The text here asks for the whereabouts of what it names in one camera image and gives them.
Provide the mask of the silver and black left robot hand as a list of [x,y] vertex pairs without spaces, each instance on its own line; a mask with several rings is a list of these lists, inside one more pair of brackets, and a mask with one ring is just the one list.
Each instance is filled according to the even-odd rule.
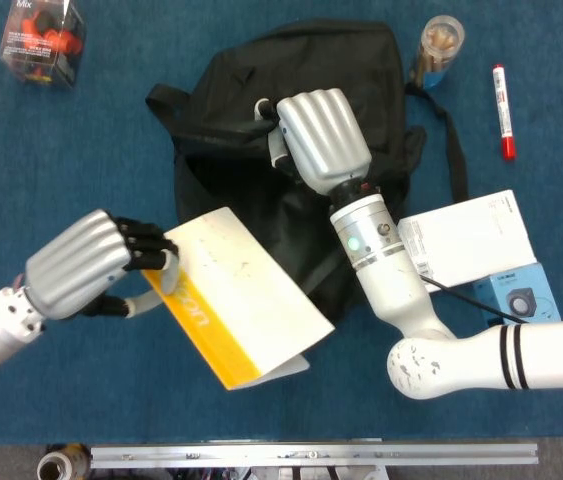
[[44,318],[78,314],[132,318],[161,303],[154,292],[110,296],[107,290],[131,271],[163,272],[166,286],[178,281],[179,249],[153,223],[97,209],[64,230],[25,265],[25,293]]

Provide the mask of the silver and black right robot hand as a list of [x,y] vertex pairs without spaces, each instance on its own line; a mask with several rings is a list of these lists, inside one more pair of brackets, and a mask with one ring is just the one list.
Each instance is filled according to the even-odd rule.
[[299,93],[276,104],[261,98],[254,119],[277,121],[267,134],[272,167],[298,176],[320,195],[368,174],[372,155],[339,88]]

